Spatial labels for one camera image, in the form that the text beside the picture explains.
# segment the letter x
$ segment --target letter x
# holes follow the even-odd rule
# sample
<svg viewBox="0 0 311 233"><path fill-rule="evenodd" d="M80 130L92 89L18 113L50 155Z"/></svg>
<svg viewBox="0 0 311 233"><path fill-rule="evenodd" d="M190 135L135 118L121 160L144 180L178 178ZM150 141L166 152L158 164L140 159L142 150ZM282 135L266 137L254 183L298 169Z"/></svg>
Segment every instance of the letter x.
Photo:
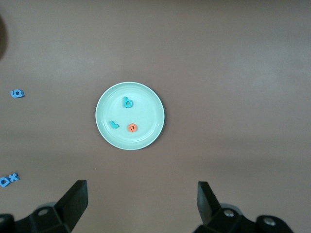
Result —
<svg viewBox="0 0 311 233"><path fill-rule="evenodd" d="M12 175L9 175L9 178L11 178L11 180L10 180L11 182L19 180L17 173L13 173Z"/></svg>

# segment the light green plate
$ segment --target light green plate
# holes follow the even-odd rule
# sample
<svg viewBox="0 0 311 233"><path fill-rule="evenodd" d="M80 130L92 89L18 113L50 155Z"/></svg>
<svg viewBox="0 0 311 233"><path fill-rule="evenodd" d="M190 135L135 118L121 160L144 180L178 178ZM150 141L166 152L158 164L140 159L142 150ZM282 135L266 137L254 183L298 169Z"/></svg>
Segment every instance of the light green plate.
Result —
<svg viewBox="0 0 311 233"><path fill-rule="evenodd" d="M95 118L99 132L111 145L124 150L138 150L153 143L160 135L164 108L160 98L149 87L124 82L103 93ZM132 123L137 126L135 132L128 130Z"/></svg>

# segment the blue foam letter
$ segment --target blue foam letter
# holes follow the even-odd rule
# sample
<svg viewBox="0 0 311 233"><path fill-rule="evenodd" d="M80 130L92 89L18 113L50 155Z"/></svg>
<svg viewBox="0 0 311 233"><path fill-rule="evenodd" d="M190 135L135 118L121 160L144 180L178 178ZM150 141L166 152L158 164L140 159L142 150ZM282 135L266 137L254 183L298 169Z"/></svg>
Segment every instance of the blue foam letter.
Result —
<svg viewBox="0 0 311 233"><path fill-rule="evenodd" d="M133 106L133 101L128 99L127 97L123 98L123 107L124 108L131 108Z"/></svg>
<svg viewBox="0 0 311 233"><path fill-rule="evenodd" d="M111 127L112 127L113 129L116 129L116 128L119 127L119 125L118 125L118 124L115 124L112 120L109 121L109 123L110 123L110 125L111 125Z"/></svg>
<svg viewBox="0 0 311 233"><path fill-rule="evenodd" d="M6 177L0 178L0 185L2 188L8 186L9 184L10 184L10 181L8 180L8 178Z"/></svg>
<svg viewBox="0 0 311 233"><path fill-rule="evenodd" d="M22 98L24 97L24 92L20 89L15 89L14 91L11 91L11 96L13 98Z"/></svg>
<svg viewBox="0 0 311 233"><path fill-rule="evenodd" d="M10 182L19 180L18 174L16 172L13 173L12 175L9 175L9 178L10 178Z"/></svg>

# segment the letter b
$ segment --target letter b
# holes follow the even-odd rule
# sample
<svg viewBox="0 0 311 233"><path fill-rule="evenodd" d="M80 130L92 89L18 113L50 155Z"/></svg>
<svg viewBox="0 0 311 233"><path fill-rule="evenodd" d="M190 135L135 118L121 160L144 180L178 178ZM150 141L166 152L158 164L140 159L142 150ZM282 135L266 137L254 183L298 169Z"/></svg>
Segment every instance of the letter b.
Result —
<svg viewBox="0 0 311 233"><path fill-rule="evenodd" d="M128 99L127 97L123 98L123 107L124 108L131 108L133 106L133 101Z"/></svg>

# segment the dark object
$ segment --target dark object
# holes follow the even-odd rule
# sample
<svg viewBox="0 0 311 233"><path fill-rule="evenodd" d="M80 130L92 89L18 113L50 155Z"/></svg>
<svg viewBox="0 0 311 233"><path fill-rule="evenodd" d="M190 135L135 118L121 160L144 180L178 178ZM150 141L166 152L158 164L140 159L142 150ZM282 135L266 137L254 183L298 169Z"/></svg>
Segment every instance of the dark object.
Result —
<svg viewBox="0 0 311 233"><path fill-rule="evenodd" d="M3 18L0 16L0 60L8 47L8 33Z"/></svg>
<svg viewBox="0 0 311 233"><path fill-rule="evenodd" d="M77 181L54 207L41 207L14 222L0 215L0 233L70 233L87 207L86 181Z"/></svg>
<svg viewBox="0 0 311 233"><path fill-rule="evenodd" d="M259 216L252 222L231 208L222 208L207 182L198 184L198 209L203 225L194 233L293 233L274 216Z"/></svg>

